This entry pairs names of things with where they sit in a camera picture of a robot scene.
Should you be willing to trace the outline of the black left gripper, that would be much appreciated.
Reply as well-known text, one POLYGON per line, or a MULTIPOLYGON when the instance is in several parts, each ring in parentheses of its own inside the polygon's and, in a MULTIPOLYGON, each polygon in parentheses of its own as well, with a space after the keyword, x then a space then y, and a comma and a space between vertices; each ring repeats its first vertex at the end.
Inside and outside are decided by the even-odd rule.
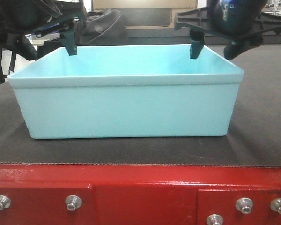
POLYGON ((84 2, 62 0, 0 0, 0 37, 59 33, 67 53, 77 54, 74 20, 85 20, 84 2))

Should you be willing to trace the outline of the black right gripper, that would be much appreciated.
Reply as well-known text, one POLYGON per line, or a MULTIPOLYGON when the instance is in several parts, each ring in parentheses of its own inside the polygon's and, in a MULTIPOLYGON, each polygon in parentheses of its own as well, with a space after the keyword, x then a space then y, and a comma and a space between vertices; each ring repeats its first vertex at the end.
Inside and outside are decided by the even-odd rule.
POLYGON ((174 29, 190 30, 190 58, 197 59, 204 45, 204 35, 229 41, 223 53, 228 60, 263 44, 263 33, 281 33, 281 16, 264 13, 265 0, 213 0, 206 7, 178 12, 174 29))

